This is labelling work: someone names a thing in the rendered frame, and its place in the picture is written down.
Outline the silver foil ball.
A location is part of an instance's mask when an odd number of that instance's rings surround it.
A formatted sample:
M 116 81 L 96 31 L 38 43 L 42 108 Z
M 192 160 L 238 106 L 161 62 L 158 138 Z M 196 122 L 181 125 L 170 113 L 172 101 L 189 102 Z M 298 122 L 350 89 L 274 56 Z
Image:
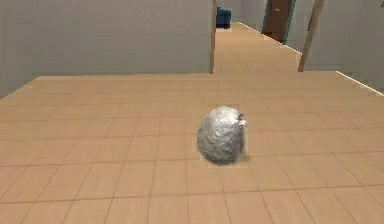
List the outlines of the silver foil ball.
M 235 163 L 242 155 L 247 120 L 229 106 L 212 109 L 197 131 L 197 148 L 208 161 L 217 165 Z

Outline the brown room door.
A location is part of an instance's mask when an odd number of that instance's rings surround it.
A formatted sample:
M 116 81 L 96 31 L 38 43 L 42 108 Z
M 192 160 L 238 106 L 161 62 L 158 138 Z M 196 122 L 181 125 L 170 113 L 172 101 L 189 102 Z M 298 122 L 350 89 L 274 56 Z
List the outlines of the brown room door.
M 278 42 L 286 40 L 288 23 L 295 0 L 267 0 L 262 33 Z

